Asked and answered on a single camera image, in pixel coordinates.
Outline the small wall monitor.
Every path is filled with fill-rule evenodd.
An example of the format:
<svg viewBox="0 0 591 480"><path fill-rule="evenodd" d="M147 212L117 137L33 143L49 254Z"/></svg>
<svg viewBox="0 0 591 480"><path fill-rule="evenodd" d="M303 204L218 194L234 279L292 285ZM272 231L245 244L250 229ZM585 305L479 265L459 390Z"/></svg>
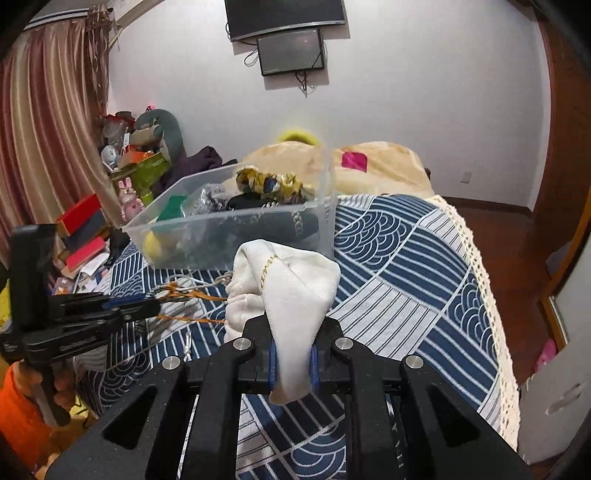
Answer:
<svg viewBox="0 0 591 480"><path fill-rule="evenodd" d="M256 39L263 77L325 68L325 47L318 28L274 33Z"/></svg>

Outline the wall mounted black television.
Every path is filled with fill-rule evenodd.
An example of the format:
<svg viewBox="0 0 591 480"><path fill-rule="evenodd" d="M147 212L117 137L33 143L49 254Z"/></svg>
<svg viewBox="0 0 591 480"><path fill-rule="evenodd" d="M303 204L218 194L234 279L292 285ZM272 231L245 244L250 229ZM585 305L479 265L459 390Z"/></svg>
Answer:
<svg viewBox="0 0 591 480"><path fill-rule="evenodd" d="M342 0L225 0L231 41L294 28L345 25Z"/></svg>

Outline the red book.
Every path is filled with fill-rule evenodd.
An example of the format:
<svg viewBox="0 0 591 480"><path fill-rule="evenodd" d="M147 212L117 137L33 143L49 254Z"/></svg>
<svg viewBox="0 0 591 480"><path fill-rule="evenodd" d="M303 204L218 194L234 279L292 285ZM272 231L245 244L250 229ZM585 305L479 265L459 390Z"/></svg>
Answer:
<svg viewBox="0 0 591 480"><path fill-rule="evenodd" d="M102 237L94 238L68 256L66 259L66 267L70 271L76 270L78 267L92 260L95 256L101 253L105 247L106 242Z"/></svg>

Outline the wall power socket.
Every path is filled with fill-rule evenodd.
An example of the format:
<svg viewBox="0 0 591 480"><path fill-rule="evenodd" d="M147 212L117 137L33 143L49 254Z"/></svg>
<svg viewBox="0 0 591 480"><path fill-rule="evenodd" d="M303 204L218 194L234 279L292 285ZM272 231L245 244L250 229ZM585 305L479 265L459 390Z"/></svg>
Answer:
<svg viewBox="0 0 591 480"><path fill-rule="evenodd" d="M470 171L466 171L462 174L461 182L463 184L469 184L472 178L472 173Z"/></svg>

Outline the beige patchwork fleece blanket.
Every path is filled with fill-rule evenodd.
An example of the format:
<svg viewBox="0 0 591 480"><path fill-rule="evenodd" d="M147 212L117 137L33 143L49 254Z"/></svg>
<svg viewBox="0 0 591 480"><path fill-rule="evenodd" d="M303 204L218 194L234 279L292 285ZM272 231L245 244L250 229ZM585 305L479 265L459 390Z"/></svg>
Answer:
<svg viewBox="0 0 591 480"><path fill-rule="evenodd" d="M270 173L292 173L304 184L318 187L322 171L329 171L335 192L344 195L405 194L418 198L435 195L419 156L411 149L373 141L325 149L297 141L259 148L242 159Z"/></svg>

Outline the green cardboard box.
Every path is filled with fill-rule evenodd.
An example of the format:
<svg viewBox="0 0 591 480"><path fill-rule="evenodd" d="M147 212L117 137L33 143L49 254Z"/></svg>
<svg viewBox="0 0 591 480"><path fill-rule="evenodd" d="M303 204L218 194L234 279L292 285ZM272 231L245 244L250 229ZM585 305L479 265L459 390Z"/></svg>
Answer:
<svg viewBox="0 0 591 480"><path fill-rule="evenodd" d="M154 154L137 164L129 164L110 174L115 193L119 192L118 182L129 178L132 187L145 206L153 201L151 186L171 167L171 161L161 153Z"/></svg>

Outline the white cloth pouch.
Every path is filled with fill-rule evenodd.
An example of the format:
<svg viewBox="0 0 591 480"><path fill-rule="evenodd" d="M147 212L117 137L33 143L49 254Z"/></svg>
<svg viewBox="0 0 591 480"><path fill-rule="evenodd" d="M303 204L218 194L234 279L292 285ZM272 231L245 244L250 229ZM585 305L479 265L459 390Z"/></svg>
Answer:
<svg viewBox="0 0 591 480"><path fill-rule="evenodd" d="M249 319L266 315L279 370L270 393L273 404L311 393L311 347L340 279L339 265L315 251L262 239L238 248L226 287L224 341L242 336Z"/></svg>

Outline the grey item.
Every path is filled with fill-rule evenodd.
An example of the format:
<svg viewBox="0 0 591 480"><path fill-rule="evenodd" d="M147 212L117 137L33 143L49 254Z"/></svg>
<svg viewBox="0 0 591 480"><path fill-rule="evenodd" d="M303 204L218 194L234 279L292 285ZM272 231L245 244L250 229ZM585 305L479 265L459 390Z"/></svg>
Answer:
<svg viewBox="0 0 591 480"><path fill-rule="evenodd" d="M181 203L180 210L184 217L224 211L231 197L221 184L205 184Z"/></svg>

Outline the clear plastic storage bin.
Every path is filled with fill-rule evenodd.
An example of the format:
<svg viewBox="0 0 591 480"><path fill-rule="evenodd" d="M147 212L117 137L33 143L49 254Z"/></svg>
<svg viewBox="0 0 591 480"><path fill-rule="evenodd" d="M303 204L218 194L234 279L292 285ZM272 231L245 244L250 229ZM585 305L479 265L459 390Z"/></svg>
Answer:
<svg viewBox="0 0 591 480"><path fill-rule="evenodd" d="M240 210L212 210L213 190L238 196L245 167L293 174L311 191L301 204L279 201ZM131 220L123 231L155 269L228 269L242 243L263 239L332 257L335 174L329 151L298 142L263 147L242 162L186 176Z"/></svg>

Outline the yellow fuzzy cushion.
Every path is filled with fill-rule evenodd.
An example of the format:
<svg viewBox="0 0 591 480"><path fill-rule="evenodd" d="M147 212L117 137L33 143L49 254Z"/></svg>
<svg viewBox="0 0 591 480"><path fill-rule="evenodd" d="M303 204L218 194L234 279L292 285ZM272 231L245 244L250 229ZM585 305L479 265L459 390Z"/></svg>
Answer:
<svg viewBox="0 0 591 480"><path fill-rule="evenodd" d="M290 129L280 134L279 142L297 142L304 145L319 146L321 141L308 131L301 129Z"/></svg>

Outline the yellow felt ball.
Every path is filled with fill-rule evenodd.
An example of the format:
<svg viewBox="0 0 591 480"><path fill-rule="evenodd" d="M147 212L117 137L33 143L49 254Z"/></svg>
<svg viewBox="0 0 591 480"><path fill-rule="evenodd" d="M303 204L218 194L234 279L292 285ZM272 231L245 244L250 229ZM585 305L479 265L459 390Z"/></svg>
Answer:
<svg viewBox="0 0 591 480"><path fill-rule="evenodd" d="M176 244L172 234L150 230L143 239L142 253L149 263L160 263L174 253Z"/></svg>

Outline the wooden wardrobe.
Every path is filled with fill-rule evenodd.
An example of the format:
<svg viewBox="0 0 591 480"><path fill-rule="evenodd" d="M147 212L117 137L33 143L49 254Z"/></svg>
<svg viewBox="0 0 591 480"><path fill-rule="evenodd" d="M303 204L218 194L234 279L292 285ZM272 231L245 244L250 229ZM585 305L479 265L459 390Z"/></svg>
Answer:
<svg viewBox="0 0 591 480"><path fill-rule="evenodd" d="M545 275L547 260L572 241L590 189L590 74L575 47L536 10L550 79L550 131L533 211L533 240Z"/></svg>

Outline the grey green neck pillow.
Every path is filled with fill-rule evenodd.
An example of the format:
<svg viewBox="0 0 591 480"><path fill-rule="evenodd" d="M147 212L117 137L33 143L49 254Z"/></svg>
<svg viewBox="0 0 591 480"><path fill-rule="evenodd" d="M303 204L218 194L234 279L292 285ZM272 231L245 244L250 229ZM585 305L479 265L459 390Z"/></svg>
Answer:
<svg viewBox="0 0 591 480"><path fill-rule="evenodd" d="M155 135L160 140L160 149L175 163L184 154L181 129L176 117L164 109L146 110L135 120L137 130L155 126Z"/></svg>

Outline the yellow patterned scrunchie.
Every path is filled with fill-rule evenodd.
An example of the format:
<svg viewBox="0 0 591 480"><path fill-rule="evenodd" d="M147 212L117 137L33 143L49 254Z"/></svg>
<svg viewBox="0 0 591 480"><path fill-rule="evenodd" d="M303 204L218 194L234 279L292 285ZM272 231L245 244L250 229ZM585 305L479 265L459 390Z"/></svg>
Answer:
<svg viewBox="0 0 591 480"><path fill-rule="evenodd" d="M246 166L236 172L235 182L243 194L257 194L280 204L302 204L315 199L315 189L292 173L276 174Z"/></svg>

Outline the black lace garment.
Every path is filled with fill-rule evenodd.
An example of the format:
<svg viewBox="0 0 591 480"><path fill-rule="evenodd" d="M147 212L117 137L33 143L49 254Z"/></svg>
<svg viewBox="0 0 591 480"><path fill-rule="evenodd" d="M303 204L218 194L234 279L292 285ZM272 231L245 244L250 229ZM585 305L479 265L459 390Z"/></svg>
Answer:
<svg viewBox="0 0 591 480"><path fill-rule="evenodd" d="M264 200L257 194L233 196L226 205L228 217L208 220L195 253L205 269L232 263L243 243L266 240L287 246L300 244L320 231L318 216L311 210L271 213L280 203Z"/></svg>

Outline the dark purple clothing pile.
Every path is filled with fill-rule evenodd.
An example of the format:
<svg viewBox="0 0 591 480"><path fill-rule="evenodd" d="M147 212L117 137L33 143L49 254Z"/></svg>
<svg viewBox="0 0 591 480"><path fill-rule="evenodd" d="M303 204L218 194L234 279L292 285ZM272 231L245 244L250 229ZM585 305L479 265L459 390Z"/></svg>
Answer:
<svg viewBox="0 0 591 480"><path fill-rule="evenodd" d="M205 146L197 153L181 157L160 177L161 186L166 189L176 181L189 175L206 172L224 166L235 165L236 159L224 161L211 146Z"/></svg>

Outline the red box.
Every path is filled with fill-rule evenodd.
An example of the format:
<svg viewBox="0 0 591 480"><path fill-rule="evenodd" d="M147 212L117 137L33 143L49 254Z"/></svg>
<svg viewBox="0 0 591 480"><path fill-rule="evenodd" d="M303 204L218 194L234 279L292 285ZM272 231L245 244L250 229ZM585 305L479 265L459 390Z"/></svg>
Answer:
<svg viewBox="0 0 591 480"><path fill-rule="evenodd" d="M61 237L71 236L100 209L101 202L96 193L84 197L58 217L57 234Z"/></svg>

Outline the striped brown curtain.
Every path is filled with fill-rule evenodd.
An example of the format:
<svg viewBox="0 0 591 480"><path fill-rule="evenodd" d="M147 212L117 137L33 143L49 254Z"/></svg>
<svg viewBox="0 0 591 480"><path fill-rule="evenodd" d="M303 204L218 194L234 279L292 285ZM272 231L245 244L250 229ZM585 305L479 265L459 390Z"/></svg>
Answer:
<svg viewBox="0 0 591 480"><path fill-rule="evenodd" d="M54 222L95 194L120 220L102 165L112 21L103 5L83 18L23 32L1 61L1 262L14 228Z"/></svg>

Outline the pink rabbit toy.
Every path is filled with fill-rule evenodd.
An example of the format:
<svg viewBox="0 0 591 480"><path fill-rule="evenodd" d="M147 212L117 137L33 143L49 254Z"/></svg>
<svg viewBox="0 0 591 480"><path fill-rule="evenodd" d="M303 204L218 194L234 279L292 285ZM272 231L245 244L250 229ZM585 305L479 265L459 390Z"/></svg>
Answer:
<svg viewBox="0 0 591 480"><path fill-rule="evenodd" d="M134 190L129 177L126 177L124 180L119 180L118 188L118 198L121 206L121 218L122 222L127 224L142 212L144 205Z"/></svg>

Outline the green yellow sponge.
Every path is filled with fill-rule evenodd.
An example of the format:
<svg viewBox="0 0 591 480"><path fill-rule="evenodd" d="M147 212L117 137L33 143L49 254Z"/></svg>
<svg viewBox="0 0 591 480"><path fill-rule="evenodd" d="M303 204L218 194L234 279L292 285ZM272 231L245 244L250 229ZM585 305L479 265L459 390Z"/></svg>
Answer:
<svg viewBox="0 0 591 480"><path fill-rule="evenodd" d="M183 226L185 214L183 204L187 199L186 195L173 195L165 204L163 210L155 220L152 233L156 237L174 237L179 235Z"/></svg>

